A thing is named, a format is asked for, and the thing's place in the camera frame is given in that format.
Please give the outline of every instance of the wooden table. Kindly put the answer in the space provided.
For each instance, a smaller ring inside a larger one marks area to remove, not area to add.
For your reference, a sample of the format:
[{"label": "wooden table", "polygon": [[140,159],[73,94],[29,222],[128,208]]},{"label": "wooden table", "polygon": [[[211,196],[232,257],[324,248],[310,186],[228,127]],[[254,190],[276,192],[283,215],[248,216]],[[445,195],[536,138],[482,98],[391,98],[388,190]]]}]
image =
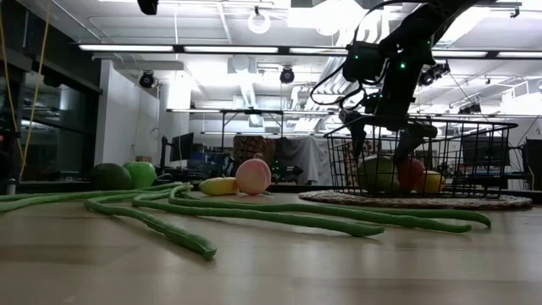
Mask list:
[{"label": "wooden table", "polygon": [[[299,201],[278,194],[278,202]],[[218,245],[212,262],[80,202],[0,215],[2,304],[540,304],[542,209],[493,230],[374,238],[155,212]]]}]

